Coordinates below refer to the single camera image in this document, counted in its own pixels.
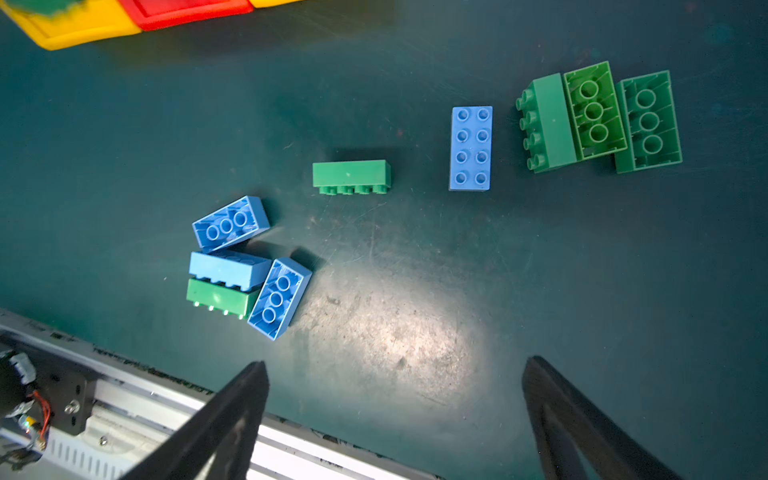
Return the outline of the red bin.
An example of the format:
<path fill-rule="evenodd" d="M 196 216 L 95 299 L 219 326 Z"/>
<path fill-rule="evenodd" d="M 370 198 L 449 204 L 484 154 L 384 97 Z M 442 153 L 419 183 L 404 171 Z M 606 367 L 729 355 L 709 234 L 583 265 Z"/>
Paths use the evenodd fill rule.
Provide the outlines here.
<path fill-rule="evenodd" d="M 248 0 L 119 0 L 142 31 L 251 13 Z"/>

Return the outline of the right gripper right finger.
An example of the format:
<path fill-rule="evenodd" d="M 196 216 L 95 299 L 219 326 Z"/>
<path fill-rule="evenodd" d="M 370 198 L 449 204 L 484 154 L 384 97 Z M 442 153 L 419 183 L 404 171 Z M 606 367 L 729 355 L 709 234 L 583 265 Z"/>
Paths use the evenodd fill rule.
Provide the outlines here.
<path fill-rule="evenodd" d="M 546 479 L 677 479 L 541 356 L 527 359 L 522 389 Z"/>

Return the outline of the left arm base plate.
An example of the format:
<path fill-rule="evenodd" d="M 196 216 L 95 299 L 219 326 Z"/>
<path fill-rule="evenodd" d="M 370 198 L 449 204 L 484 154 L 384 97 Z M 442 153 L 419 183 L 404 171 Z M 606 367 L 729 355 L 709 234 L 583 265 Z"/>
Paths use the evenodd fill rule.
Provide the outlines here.
<path fill-rule="evenodd" d="M 31 413 L 69 435 L 86 427 L 98 374 L 34 347 L 1 345 L 1 416 Z"/>

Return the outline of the yellow bin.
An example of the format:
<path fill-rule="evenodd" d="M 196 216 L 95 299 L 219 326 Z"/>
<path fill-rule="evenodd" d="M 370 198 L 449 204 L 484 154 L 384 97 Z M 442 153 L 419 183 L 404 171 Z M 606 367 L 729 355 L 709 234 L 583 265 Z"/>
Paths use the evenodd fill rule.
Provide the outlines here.
<path fill-rule="evenodd" d="M 272 8 L 276 6 L 300 2 L 301 0 L 249 0 L 249 3 L 256 9 Z"/>
<path fill-rule="evenodd" d="M 1 10 L 48 51 L 142 32 L 120 3 L 112 0 L 75 1 L 52 15 L 18 9 L 7 1 L 1 2 Z"/>

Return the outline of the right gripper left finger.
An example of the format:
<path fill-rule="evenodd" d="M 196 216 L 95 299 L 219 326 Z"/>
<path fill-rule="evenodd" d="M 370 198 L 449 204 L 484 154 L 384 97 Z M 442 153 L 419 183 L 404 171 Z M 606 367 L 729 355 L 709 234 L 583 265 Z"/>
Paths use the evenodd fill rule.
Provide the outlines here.
<path fill-rule="evenodd" d="M 262 361 L 247 365 L 126 479 L 244 479 L 269 394 Z"/>

